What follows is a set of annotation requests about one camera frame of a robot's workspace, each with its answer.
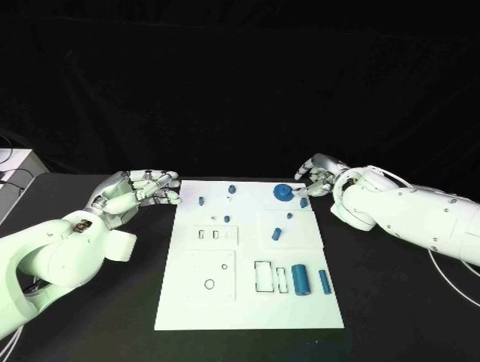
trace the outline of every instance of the blue cap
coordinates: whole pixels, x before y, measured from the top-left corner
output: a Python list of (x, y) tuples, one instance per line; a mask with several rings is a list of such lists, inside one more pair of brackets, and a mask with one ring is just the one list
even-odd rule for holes
[(294, 198), (291, 187), (284, 183), (280, 183), (274, 188), (274, 196), (280, 201), (290, 201)]

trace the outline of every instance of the circular hole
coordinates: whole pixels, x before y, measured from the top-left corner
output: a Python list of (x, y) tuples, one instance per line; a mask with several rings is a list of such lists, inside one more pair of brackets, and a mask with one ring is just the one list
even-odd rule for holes
[(211, 290), (214, 287), (215, 287), (215, 281), (212, 279), (206, 279), (205, 288)]

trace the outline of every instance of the black table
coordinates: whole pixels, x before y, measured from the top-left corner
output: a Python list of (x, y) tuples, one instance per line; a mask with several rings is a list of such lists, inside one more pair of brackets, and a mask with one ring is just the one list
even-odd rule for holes
[[(0, 237), (81, 210), (104, 178), (42, 175)], [(121, 227), (139, 237), (131, 261), (106, 260), (93, 281), (28, 323), (12, 360), (480, 360), (480, 309), (447, 285), (427, 251), (379, 227), (371, 232), (353, 229), (330, 206), (332, 197), (313, 199), (343, 330), (155, 331), (176, 214), (175, 206), (162, 205), (143, 208)], [(480, 280), (456, 260), (438, 255), (438, 261), (480, 301)]]

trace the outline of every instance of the black curtain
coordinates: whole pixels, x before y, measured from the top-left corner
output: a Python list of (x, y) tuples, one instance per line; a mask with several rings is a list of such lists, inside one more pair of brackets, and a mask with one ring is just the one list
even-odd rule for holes
[(55, 172), (323, 152), (480, 201), (480, 5), (0, 2), (0, 133)]

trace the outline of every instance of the white robotic arm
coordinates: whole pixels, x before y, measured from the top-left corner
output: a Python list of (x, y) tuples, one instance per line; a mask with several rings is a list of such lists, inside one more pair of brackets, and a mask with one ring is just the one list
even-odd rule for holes
[(332, 192), (333, 214), (355, 228), (379, 224), (397, 238), (480, 266), (480, 204), (441, 190), (400, 186), (378, 167), (349, 168), (333, 157), (316, 154), (296, 175), (310, 170), (314, 184), (299, 195)]
[[(136, 236), (114, 229), (140, 206), (182, 202), (168, 188), (180, 185), (176, 178), (176, 172), (156, 170), (116, 173), (84, 210), (0, 239), (0, 339), (94, 278), (104, 258), (129, 261)], [(38, 279), (26, 291), (16, 269)]]

